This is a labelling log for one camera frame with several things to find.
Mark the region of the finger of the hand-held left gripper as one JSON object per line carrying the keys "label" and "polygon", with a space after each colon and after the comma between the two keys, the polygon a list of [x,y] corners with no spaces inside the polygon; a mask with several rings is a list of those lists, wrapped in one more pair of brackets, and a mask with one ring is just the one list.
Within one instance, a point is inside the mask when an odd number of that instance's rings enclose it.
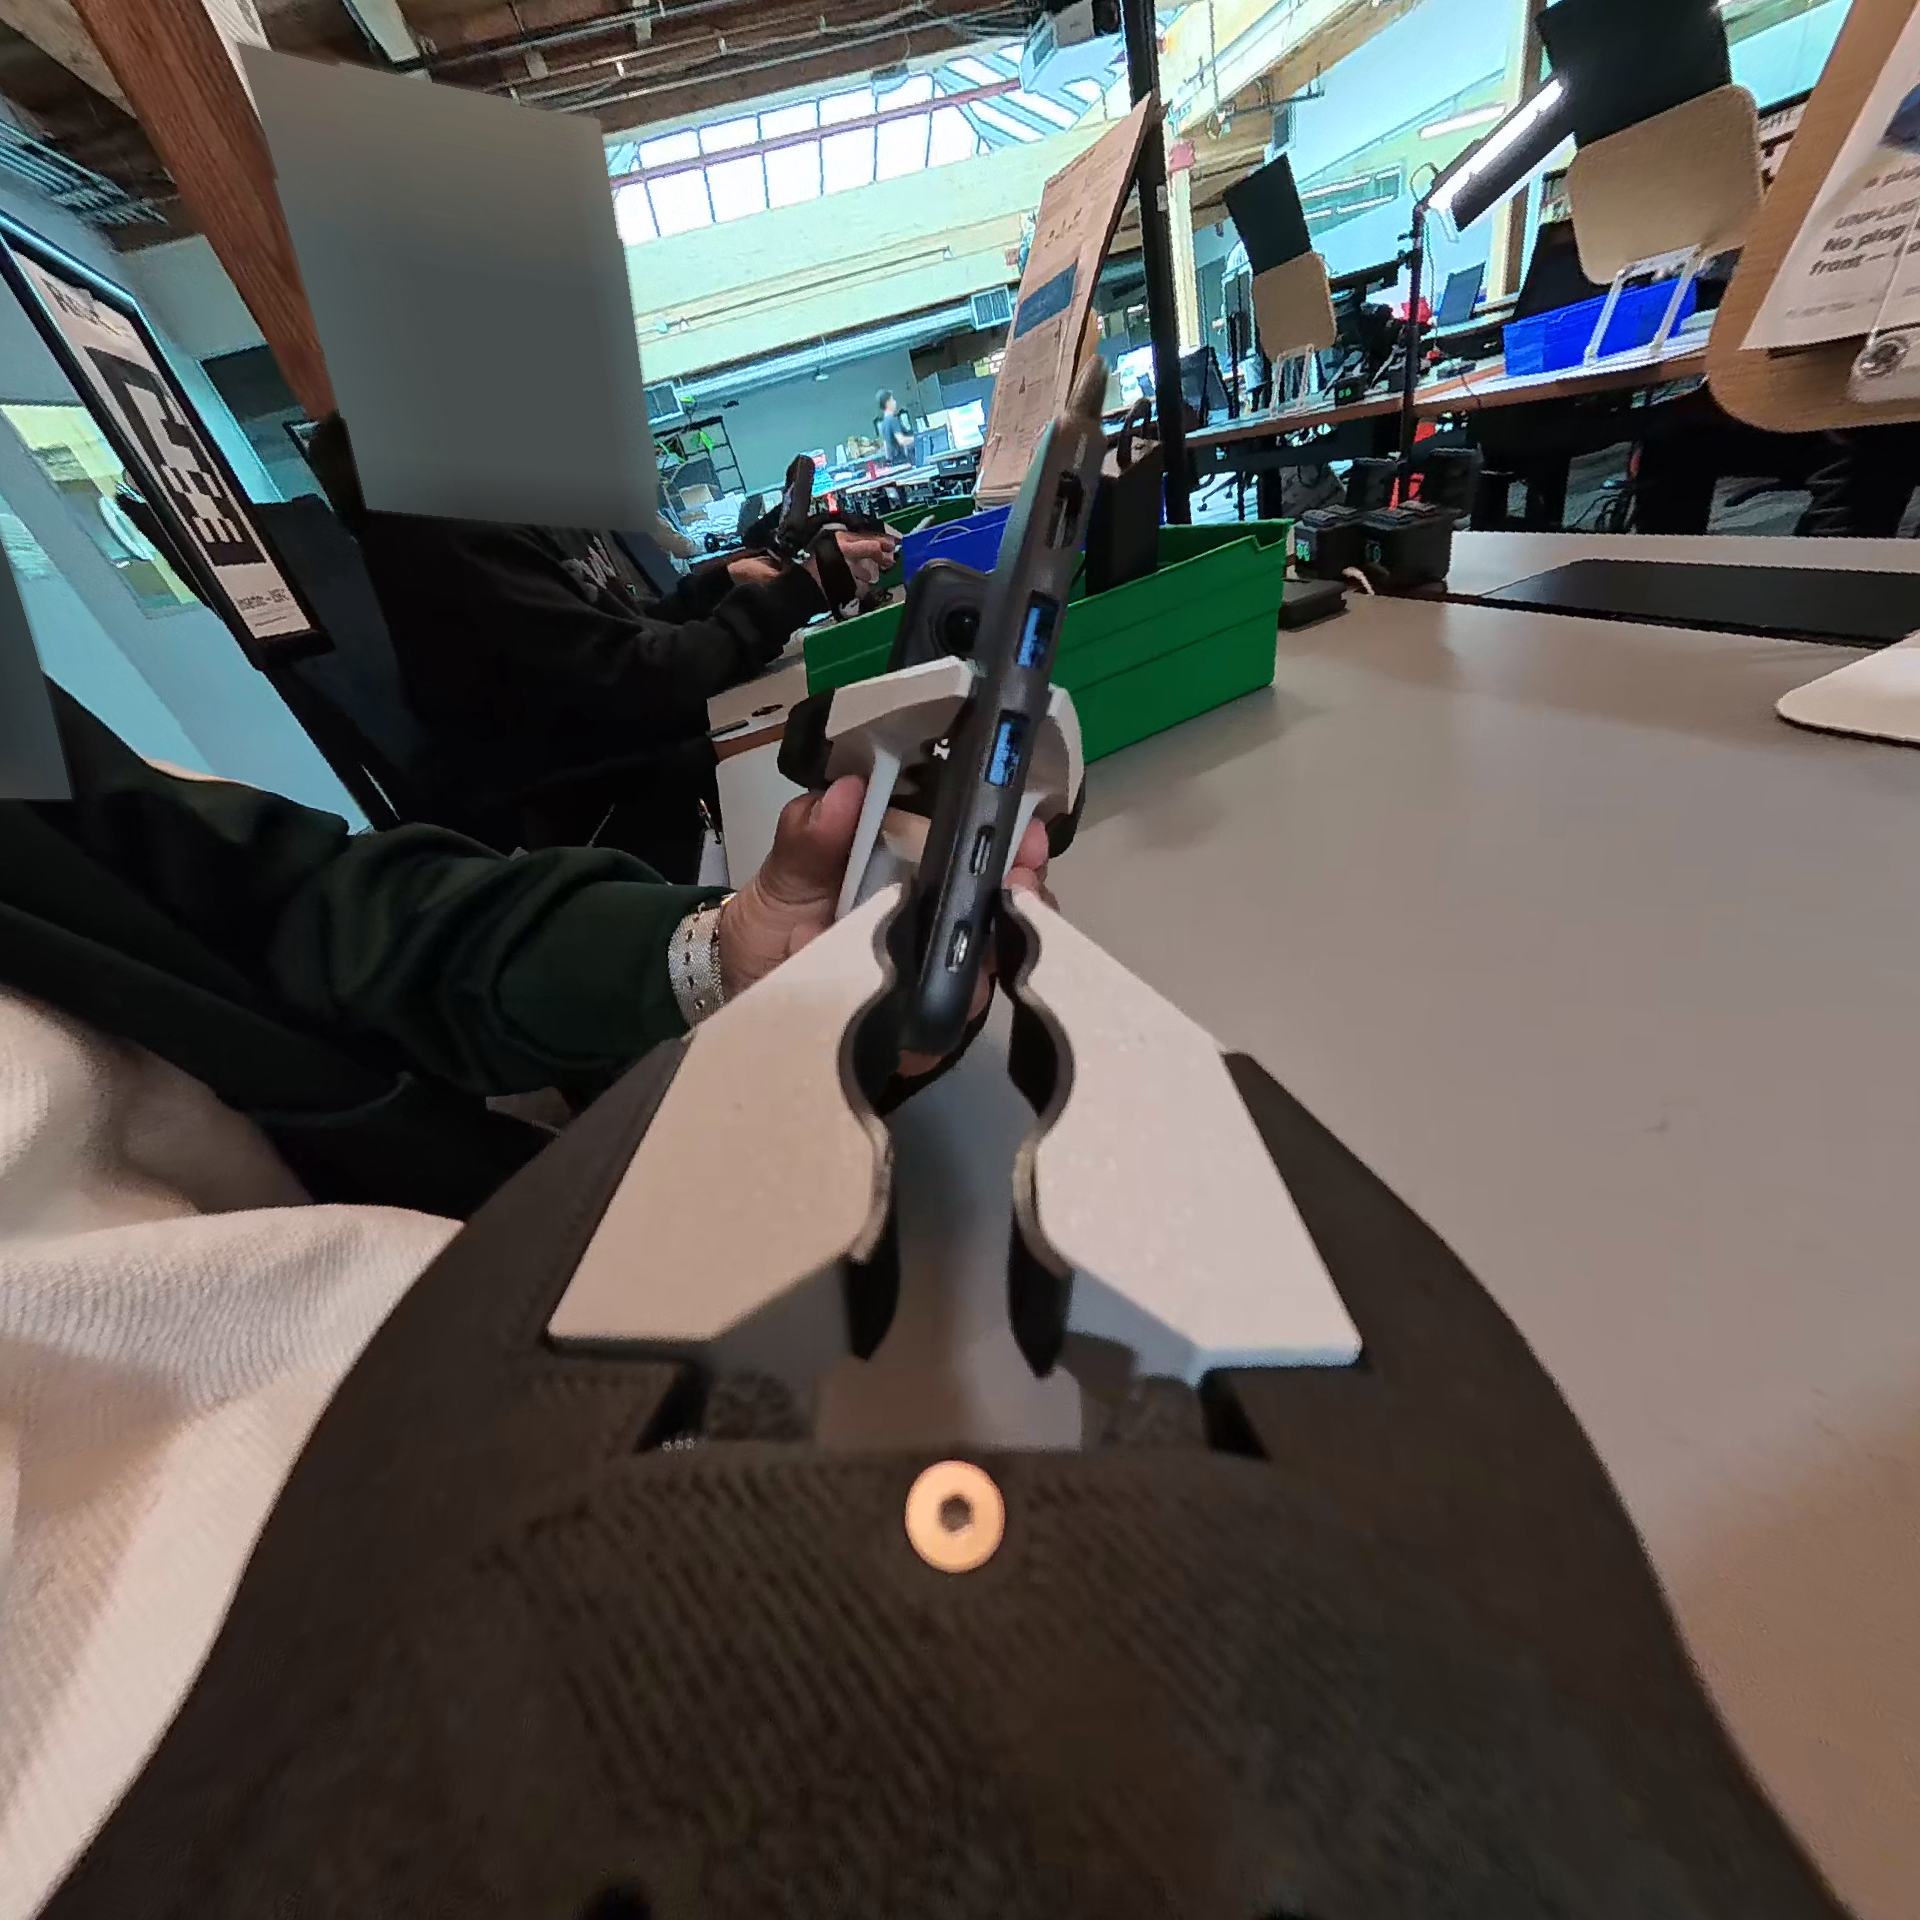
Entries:
{"label": "finger of the hand-held left gripper", "polygon": [[1032,821],[1042,825],[1052,857],[1074,843],[1084,808],[1084,754],[1074,697],[1052,685],[1032,758]]}
{"label": "finger of the hand-held left gripper", "polygon": [[834,903],[842,920],[862,897],[886,813],[904,768],[919,767],[929,741],[944,737],[972,704],[979,671],[972,660],[929,660],[832,691],[824,718],[824,778],[864,784],[846,874]]}

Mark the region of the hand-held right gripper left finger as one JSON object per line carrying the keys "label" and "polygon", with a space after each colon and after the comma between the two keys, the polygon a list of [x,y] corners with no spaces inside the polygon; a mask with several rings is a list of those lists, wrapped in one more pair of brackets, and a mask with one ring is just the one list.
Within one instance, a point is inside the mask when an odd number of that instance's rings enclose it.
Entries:
{"label": "hand-held right gripper left finger", "polygon": [[894,1145],[853,1041],[894,985],[899,885],[682,1047],[544,1333],[580,1353],[873,1353]]}

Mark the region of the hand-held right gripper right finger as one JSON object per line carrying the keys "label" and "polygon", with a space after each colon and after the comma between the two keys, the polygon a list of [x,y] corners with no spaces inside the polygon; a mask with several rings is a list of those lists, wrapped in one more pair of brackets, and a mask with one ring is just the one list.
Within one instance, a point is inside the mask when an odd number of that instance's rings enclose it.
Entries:
{"label": "hand-held right gripper right finger", "polygon": [[1004,891],[1009,1077],[1032,1108],[1012,1177],[1009,1323],[1052,1375],[1069,1344],[1200,1387],[1347,1370],[1359,1333],[1219,1044],[1037,895]]}

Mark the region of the slim dark grey USB hub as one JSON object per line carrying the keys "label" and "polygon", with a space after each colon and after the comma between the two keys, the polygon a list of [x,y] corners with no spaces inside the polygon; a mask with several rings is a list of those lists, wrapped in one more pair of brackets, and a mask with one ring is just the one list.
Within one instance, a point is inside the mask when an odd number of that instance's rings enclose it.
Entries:
{"label": "slim dark grey USB hub", "polygon": [[899,1051],[944,1057],[974,1014],[1016,825],[1063,610],[1103,467],[1099,358],[1044,428],[1012,505],[974,638],[974,690],[933,795],[899,963]]}

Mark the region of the green bin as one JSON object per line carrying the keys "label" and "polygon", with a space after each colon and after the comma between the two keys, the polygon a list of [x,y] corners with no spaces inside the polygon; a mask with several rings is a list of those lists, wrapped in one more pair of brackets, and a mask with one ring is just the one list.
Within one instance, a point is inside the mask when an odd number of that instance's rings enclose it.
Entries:
{"label": "green bin", "polygon": [[[1160,530],[1160,573],[1072,591],[1054,681],[1069,690],[1084,764],[1272,685],[1290,520]],[[804,695],[876,678],[903,605],[802,638]]]}

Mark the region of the person's left forearm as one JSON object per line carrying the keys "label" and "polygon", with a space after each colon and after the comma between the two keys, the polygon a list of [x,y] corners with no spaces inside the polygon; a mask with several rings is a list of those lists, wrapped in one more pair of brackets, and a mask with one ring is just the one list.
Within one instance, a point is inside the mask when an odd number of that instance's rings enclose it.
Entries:
{"label": "person's left forearm", "polygon": [[264,981],[334,1041],[469,1094],[599,1093],[687,1030],[694,911],[617,853],[350,834],[293,808],[237,855]]}

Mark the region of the black desk mat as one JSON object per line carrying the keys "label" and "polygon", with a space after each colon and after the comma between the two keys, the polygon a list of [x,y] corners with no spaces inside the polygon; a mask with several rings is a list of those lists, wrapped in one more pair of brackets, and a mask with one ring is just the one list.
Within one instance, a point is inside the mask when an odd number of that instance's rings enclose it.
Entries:
{"label": "black desk mat", "polygon": [[1917,635],[1917,575],[1886,568],[1574,561],[1482,604],[1866,648]]}

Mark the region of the grey mesh watch band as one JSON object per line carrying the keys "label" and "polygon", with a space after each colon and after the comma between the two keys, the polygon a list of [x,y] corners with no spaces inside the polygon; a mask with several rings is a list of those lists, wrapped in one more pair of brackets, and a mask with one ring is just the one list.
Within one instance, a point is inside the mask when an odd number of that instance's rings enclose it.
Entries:
{"label": "grey mesh watch band", "polygon": [[727,1004],[722,965],[727,905],[732,895],[694,905],[669,937],[669,985],[686,1030],[696,1030]]}

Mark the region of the brown cardboard board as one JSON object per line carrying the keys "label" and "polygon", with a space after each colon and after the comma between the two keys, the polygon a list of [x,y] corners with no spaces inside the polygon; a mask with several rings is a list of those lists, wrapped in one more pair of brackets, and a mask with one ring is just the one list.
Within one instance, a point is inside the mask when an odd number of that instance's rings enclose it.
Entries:
{"label": "brown cardboard board", "polygon": [[1009,505],[1019,494],[1042,428],[1069,410],[1089,354],[1097,274],[1133,185],[1143,141],[1157,133],[1160,118],[1162,105],[1152,91],[1042,185],[984,417],[976,510]]}

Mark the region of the black pole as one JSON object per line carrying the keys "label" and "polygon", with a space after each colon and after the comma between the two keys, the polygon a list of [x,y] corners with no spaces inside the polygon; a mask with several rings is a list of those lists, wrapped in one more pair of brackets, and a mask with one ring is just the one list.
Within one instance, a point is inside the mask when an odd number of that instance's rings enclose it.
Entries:
{"label": "black pole", "polygon": [[1162,520],[1190,523],[1190,468],[1184,455],[1184,397],[1179,383],[1179,304],[1173,278],[1173,228],[1166,174],[1160,101],[1160,33],[1153,3],[1120,3],[1126,84],[1133,105],[1146,104],[1146,133],[1133,170],[1140,203],[1143,290],[1147,341],[1157,370],[1157,440],[1162,450]]}

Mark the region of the wooden background table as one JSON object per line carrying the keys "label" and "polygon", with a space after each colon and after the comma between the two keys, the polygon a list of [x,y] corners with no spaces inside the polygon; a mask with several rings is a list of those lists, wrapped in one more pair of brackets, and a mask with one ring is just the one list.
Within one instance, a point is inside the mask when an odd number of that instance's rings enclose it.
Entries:
{"label": "wooden background table", "polygon": [[[1706,335],[1669,341],[1660,353],[1639,348],[1632,354],[1610,354],[1587,365],[1537,371],[1537,375],[1473,375],[1442,383],[1422,383],[1413,391],[1410,417],[1444,421],[1473,411],[1497,411],[1509,407],[1580,400],[1609,391],[1646,391],[1674,381],[1706,375]],[[1200,428],[1187,437],[1187,450],[1213,453],[1236,444],[1314,435],[1347,424],[1386,421],[1400,425],[1400,397],[1362,397],[1342,407],[1310,404],[1279,411],[1252,415],[1232,424]]]}

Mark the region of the person's light pants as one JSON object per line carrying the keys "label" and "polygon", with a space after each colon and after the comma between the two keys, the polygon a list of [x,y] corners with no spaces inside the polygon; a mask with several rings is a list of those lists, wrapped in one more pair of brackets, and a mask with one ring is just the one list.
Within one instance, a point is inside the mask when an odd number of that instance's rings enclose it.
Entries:
{"label": "person's light pants", "polygon": [[457,1235],[2,994],[2,1915],[152,1757],[317,1417]]}

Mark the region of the dark green jacket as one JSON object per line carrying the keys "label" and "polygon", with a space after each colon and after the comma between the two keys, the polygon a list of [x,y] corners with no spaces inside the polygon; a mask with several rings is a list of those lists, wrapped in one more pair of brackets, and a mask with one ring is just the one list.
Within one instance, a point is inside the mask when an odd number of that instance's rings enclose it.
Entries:
{"label": "dark green jacket", "polygon": [[217,1094],[312,1201],[469,1221],[544,1135],[309,1017],[274,971],[306,885],[393,834],[172,778],[56,684],[46,697],[67,798],[2,804],[2,985]]}

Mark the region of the black framed marker sign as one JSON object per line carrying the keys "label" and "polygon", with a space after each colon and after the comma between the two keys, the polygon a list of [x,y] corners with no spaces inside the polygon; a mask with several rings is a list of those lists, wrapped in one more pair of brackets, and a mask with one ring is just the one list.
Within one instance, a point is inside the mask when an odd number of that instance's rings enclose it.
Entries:
{"label": "black framed marker sign", "polygon": [[259,671],[322,658],[332,641],[137,300],[12,217],[2,280],[120,461],[176,580]]}

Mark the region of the instruction board with paper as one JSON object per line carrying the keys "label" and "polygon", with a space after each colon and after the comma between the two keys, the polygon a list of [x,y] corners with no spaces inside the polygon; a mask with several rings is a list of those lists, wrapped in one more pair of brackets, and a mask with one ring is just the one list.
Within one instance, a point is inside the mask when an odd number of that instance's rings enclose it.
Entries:
{"label": "instruction board with paper", "polygon": [[1709,341],[1723,411],[1803,435],[1917,421],[1917,7],[1856,3]]}

